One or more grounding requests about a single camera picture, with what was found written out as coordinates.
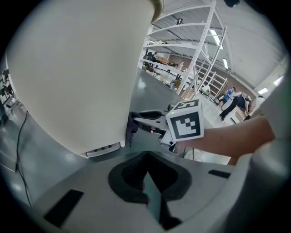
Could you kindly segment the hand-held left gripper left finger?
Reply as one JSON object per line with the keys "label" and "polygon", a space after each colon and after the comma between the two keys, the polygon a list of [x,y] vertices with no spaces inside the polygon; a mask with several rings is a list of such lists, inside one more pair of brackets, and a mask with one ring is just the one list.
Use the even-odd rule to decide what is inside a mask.
{"label": "hand-held left gripper left finger", "polygon": [[148,154],[139,153],[113,167],[108,175],[108,184],[112,191],[125,202],[147,203],[148,196],[143,193],[144,178],[147,173]]}

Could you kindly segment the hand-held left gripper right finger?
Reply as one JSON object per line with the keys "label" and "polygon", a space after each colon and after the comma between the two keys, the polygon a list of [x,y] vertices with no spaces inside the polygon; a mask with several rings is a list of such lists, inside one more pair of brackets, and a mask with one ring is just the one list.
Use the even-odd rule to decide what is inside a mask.
{"label": "hand-held left gripper right finger", "polygon": [[182,199],[192,184],[190,172],[154,152],[147,153],[148,172],[166,202]]}

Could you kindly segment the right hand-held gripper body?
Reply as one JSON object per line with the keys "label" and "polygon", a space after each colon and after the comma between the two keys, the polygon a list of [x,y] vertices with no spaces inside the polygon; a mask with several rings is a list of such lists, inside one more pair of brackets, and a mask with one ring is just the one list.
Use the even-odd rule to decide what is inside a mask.
{"label": "right hand-held gripper body", "polygon": [[204,136],[204,117],[199,99],[181,101],[167,109],[146,110],[133,114],[133,122],[149,133],[159,135],[161,145],[173,152],[177,142]]}

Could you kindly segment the dark blue cloth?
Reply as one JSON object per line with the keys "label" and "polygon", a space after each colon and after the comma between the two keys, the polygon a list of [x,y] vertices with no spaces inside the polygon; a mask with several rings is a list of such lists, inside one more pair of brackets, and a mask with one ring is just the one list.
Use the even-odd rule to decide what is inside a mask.
{"label": "dark blue cloth", "polygon": [[126,128],[126,141],[129,143],[131,147],[131,142],[133,138],[133,134],[138,131],[138,123],[135,122],[134,118],[139,117],[140,114],[137,112],[130,112],[128,115],[128,122]]}

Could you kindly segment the beige plastic trash bin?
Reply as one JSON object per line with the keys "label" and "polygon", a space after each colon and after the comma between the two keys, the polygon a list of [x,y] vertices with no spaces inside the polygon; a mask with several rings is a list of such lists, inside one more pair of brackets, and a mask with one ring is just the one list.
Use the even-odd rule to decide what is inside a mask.
{"label": "beige plastic trash bin", "polygon": [[55,141],[82,157],[125,146],[137,66],[164,0],[43,0],[6,60],[20,101]]}

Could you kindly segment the person's right forearm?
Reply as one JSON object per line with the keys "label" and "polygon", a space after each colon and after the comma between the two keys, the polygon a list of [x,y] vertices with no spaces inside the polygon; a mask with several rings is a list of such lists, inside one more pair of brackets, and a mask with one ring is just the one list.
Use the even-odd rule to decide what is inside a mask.
{"label": "person's right forearm", "polygon": [[228,157],[240,157],[254,153],[274,139],[274,132],[267,119],[257,116],[239,124],[205,129],[203,137],[180,141],[177,145]]}

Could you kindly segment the white metal shelving unit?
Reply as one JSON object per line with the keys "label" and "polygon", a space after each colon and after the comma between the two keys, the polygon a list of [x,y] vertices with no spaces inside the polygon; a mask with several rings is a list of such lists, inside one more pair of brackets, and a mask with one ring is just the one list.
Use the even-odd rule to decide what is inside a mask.
{"label": "white metal shelving unit", "polygon": [[183,99],[203,86],[216,98],[227,79],[214,67],[227,66],[227,26],[217,0],[200,0],[163,13],[150,25],[138,67],[173,88]]}

